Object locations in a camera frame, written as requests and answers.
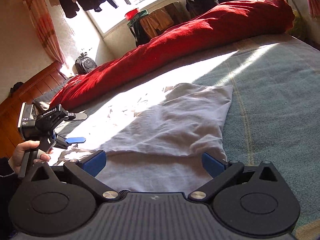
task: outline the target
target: gray pillow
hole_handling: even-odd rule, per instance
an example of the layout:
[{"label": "gray pillow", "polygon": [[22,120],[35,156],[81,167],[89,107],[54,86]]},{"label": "gray pillow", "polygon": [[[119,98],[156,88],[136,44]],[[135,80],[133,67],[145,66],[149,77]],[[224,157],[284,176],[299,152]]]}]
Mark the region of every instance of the gray pillow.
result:
[{"label": "gray pillow", "polygon": [[48,110],[50,107],[50,102],[53,97],[67,84],[67,82],[71,78],[66,79],[61,85],[57,86],[55,89],[46,92],[44,95],[33,99],[32,103],[38,108],[39,112],[43,113],[44,111]]}]

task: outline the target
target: window sill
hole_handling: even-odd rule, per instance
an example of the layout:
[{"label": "window sill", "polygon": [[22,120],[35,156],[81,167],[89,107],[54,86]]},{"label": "window sill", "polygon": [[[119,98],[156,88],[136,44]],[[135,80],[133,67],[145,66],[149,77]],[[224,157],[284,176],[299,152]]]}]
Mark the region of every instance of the window sill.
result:
[{"label": "window sill", "polygon": [[[150,3],[149,5],[145,6],[144,8],[141,8],[140,10],[148,10],[152,7],[155,7],[157,4],[163,3],[166,0],[157,0],[154,1],[153,3]],[[123,25],[123,24],[127,24],[128,20],[126,18],[123,18],[122,20],[120,20],[119,23],[117,23],[116,25],[114,25],[113,27],[111,27],[108,31],[106,31],[105,33],[102,33],[102,38],[105,38],[108,34],[110,34],[111,32],[113,32],[115,29],[117,29],[119,26]]]}]

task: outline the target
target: human hand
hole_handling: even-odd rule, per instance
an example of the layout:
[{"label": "human hand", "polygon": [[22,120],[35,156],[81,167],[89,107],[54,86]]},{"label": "human hand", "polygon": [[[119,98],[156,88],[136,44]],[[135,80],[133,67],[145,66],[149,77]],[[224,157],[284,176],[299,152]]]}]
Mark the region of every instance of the human hand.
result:
[{"label": "human hand", "polygon": [[[16,174],[20,172],[20,167],[21,167],[24,152],[29,149],[37,148],[39,144],[40,144],[40,141],[26,141],[17,145],[17,147],[15,148],[12,154],[12,157],[8,161],[11,169],[13,169]],[[50,160],[49,154],[41,154],[40,159],[48,162]]]}]

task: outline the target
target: wall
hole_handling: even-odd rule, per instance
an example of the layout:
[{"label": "wall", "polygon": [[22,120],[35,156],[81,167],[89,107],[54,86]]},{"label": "wall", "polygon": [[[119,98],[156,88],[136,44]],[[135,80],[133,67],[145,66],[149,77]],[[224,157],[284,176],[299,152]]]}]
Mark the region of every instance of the wall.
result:
[{"label": "wall", "polygon": [[[311,18],[309,14],[309,5],[308,0],[294,0],[301,11],[303,18],[307,24],[308,28],[308,36],[311,40],[320,44],[320,21]],[[291,0],[289,0],[289,4],[295,9]]]},{"label": "wall", "polygon": [[81,52],[88,52],[88,57],[94,59],[98,65],[115,58],[80,6],[77,16],[69,19],[65,17],[61,6],[51,7],[49,0],[45,1],[69,67],[72,68]]},{"label": "wall", "polygon": [[[157,2],[151,4],[149,7],[146,7],[146,9],[148,11],[153,11],[175,1],[181,2],[183,6],[186,4],[185,0],[160,0],[160,3]],[[116,25],[115,28],[109,31],[103,40],[117,58],[123,56],[126,52],[136,47],[135,39],[127,27],[126,20],[123,20]]]},{"label": "wall", "polygon": [[21,2],[10,4],[0,0],[0,102],[10,88],[19,81],[25,82],[52,63],[41,46]]}]

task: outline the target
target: wooden headboard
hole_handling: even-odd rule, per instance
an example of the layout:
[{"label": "wooden headboard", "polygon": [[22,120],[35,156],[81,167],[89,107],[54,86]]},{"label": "wooden headboard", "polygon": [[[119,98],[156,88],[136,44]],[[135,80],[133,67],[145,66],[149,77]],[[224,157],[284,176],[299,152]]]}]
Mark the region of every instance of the wooden headboard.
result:
[{"label": "wooden headboard", "polygon": [[17,129],[22,103],[30,104],[33,99],[61,85],[65,78],[59,72],[60,68],[60,62],[53,62],[0,104],[0,157],[11,157],[15,147],[23,142]]}]

